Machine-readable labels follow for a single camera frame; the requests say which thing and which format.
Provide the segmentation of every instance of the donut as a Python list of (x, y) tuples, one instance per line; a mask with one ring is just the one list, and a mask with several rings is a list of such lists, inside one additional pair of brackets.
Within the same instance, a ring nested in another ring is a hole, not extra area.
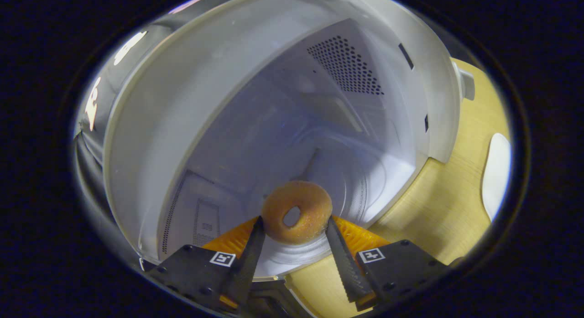
[[(298, 207), (300, 217), (293, 226), (283, 219), (290, 209)], [(275, 241), (301, 245), (319, 236), (332, 213), (332, 201), (323, 187), (308, 181), (290, 181), (276, 188), (261, 208), (266, 234)]]

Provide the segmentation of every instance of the wooden countertop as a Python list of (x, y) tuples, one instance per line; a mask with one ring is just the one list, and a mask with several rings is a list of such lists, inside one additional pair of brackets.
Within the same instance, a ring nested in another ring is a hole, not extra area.
[[(503, 104), (488, 77), (452, 60), (473, 74), (475, 99), (461, 104), (450, 161), (430, 158), (396, 204), (369, 228), (390, 242), (410, 239), (444, 264), (467, 254), (490, 225), (480, 194), (490, 138), (501, 133), (510, 140)], [(332, 255), (288, 274), (286, 286), (318, 317), (366, 312), (348, 302)]]

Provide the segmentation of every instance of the white object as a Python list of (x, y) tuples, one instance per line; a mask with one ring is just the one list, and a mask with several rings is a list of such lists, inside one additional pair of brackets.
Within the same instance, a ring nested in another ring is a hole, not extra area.
[(490, 140), (489, 155), (482, 176), (482, 203), (491, 221), (497, 215), (505, 196), (510, 170), (511, 144), (504, 135), (495, 133)]
[[(307, 179), (368, 227), (429, 156), (446, 162), (461, 73), (434, 32), (391, 0), (231, 0), (169, 36), (111, 110), (104, 180), (126, 239), (158, 264), (257, 216)], [(328, 255), (266, 238), (256, 277)]]

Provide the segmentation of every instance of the black background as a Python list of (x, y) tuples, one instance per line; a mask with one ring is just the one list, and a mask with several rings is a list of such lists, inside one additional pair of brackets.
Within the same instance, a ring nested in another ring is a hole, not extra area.
[[(576, 316), (582, 0), (402, 1), (440, 12), (484, 44), (517, 85), (532, 131), (532, 176), (515, 232), (490, 264), (409, 315)], [(200, 315), (106, 250), (79, 210), (65, 153), (74, 108), (63, 102), (67, 86), (117, 37), (181, 2), (2, 0), (3, 312)]]

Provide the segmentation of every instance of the bagel hole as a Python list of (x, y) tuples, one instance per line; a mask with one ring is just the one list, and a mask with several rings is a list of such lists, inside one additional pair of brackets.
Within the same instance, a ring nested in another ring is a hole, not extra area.
[(286, 215), (282, 219), (282, 222), (284, 222), (284, 224), (286, 226), (292, 227), (296, 224), (296, 222), (298, 222), (299, 218), (300, 218), (300, 209), (298, 208), (298, 206), (294, 206), (293, 208), (291, 208), (288, 211), (288, 213), (286, 213)]

